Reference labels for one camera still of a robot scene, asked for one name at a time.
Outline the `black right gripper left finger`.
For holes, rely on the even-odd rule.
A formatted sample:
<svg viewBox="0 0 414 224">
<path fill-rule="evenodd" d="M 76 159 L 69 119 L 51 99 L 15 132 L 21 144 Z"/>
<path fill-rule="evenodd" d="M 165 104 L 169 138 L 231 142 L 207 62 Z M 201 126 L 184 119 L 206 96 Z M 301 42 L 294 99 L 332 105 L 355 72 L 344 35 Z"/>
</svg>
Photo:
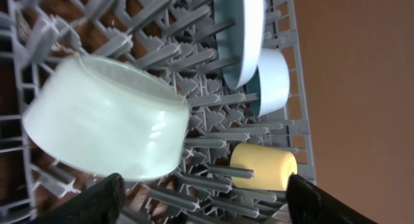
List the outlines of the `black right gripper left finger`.
<svg viewBox="0 0 414 224">
<path fill-rule="evenodd" d="M 29 224 L 115 224 L 124 205 L 124 179 L 113 173 Z"/>
</svg>

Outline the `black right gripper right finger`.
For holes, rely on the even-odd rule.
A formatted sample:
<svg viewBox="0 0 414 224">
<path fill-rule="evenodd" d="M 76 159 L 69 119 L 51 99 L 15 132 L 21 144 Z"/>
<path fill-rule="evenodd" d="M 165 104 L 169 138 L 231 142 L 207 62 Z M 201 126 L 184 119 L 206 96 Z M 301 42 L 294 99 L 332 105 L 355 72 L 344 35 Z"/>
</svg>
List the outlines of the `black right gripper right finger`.
<svg viewBox="0 0 414 224">
<path fill-rule="evenodd" d="M 297 174 L 289 177 L 286 198 L 293 224 L 375 224 Z"/>
</svg>

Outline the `yellow plastic cup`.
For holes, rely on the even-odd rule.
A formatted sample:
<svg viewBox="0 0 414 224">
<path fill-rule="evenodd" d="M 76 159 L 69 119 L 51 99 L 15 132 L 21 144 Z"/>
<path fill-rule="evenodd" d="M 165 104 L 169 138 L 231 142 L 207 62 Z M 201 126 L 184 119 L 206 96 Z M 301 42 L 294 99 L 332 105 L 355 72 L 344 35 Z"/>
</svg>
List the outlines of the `yellow plastic cup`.
<svg viewBox="0 0 414 224">
<path fill-rule="evenodd" d="M 238 188 L 256 190 L 285 191 L 290 175 L 298 172 L 292 152 L 250 143 L 235 147 L 230 166 L 252 170 L 252 178 L 232 177 L 232 182 Z"/>
</svg>

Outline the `green bowl of rice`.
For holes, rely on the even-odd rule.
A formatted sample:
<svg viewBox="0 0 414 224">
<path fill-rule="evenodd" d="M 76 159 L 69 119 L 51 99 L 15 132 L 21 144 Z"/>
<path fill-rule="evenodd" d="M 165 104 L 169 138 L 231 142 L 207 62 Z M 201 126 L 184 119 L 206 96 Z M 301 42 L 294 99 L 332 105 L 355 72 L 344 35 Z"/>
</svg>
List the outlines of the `green bowl of rice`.
<svg viewBox="0 0 414 224">
<path fill-rule="evenodd" d="M 101 56 L 70 56 L 23 114 L 30 139 L 75 169 L 130 181 L 179 165 L 190 118 L 186 99 L 164 80 Z"/>
</svg>

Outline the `light blue bowl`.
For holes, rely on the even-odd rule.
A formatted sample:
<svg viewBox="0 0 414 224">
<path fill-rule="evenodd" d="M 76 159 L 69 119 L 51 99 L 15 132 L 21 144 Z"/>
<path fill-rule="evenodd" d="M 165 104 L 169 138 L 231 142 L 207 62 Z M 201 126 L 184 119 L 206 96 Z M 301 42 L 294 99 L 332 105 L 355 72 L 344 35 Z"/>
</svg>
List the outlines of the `light blue bowl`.
<svg viewBox="0 0 414 224">
<path fill-rule="evenodd" d="M 289 68 L 282 53 L 276 49 L 261 49 L 257 71 L 246 84 L 248 94 L 256 94 L 250 102 L 255 117 L 261 117 L 285 106 L 290 93 Z"/>
</svg>

